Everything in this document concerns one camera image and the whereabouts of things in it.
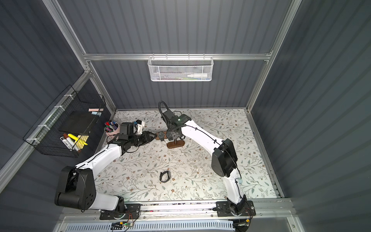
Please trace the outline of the brown wooden watch stand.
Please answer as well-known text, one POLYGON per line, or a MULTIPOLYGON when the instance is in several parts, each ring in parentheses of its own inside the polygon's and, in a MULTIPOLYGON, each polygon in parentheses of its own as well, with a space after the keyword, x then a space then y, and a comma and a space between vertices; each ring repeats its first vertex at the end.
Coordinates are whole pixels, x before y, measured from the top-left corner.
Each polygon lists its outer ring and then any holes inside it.
POLYGON ((173 141, 169 141, 166 146, 168 149, 174 149, 174 148, 181 148, 185 145, 185 141, 184 140, 173 140, 173 141))

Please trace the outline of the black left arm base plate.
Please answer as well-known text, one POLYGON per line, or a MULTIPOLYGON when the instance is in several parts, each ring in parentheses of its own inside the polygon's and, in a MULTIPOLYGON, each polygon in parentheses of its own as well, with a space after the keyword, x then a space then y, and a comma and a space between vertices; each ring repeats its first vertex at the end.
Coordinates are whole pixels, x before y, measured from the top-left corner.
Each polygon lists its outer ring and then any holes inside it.
POLYGON ((137 219, 141 214, 141 204, 125 204, 122 211, 100 210, 100 220, 130 220, 137 219))

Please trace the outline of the black rugged watch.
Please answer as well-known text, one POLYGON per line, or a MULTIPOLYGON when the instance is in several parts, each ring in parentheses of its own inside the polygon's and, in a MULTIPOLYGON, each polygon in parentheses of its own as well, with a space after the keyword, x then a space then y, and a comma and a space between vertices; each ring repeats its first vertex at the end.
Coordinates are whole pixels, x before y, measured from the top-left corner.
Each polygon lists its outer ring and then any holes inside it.
POLYGON ((165 140, 165 137, 166 137, 166 134, 162 131, 158 132, 157 133, 157 136, 158 136, 158 139, 161 141, 161 142, 164 142, 165 140))

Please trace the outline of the black round watch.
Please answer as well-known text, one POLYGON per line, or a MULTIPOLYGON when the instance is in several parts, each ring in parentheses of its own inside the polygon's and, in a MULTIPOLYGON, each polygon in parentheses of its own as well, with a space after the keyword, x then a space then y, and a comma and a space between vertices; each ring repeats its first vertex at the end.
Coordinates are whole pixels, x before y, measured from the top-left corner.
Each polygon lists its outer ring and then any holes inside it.
POLYGON ((167 183, 171 180, 171 173, 169 170, 163 171, 160 173, 159 180, 162 183, 167 183))

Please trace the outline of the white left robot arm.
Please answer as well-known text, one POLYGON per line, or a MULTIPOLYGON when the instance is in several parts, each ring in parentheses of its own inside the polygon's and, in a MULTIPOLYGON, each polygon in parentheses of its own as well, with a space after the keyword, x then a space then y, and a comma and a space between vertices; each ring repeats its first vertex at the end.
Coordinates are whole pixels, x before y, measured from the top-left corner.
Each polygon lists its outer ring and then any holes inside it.
POLYGON ((87 160, 61 170, 54 199, 55 205, 81 211, 95 209, 125 213, 127 210, 123 197, 97 192, 95 178, 131 147, 146 145, 156 137, 153 132, 135 132, 134 126, 122 123, 120 133, 115 134, 105 148, 87 160))

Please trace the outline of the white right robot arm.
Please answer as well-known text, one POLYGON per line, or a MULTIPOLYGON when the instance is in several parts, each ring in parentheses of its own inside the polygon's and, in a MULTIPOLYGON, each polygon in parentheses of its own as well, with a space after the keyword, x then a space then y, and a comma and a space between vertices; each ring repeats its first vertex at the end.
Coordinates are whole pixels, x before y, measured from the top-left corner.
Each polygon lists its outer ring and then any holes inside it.
POLYGON ((222 178, 226 187, 231 213, 235 216, 241 215, 247 208, 247 199, 240 187, 242 175, 232 140, 222 140, 211 135, 185 114, 175 115, 164 101, 158 103, 158 110, 167 126, 166 134, 158 135, 159 139, 168 139, 169 149, 180 147, 185 138, 192 139, 204 148, 211 155, 212 170, 222 178))

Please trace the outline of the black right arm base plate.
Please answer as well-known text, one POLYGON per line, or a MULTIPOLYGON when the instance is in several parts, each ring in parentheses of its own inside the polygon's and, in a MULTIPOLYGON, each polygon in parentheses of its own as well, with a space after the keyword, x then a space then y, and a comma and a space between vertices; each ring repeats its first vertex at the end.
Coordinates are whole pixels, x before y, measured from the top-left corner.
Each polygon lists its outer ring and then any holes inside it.
POLYGON ((212 209, 217 212, 219 217, 251 217, 256 215, 255 207, 252 201, 242 200, 238 204, 230 201, 216 202, 216 207, 212 209))

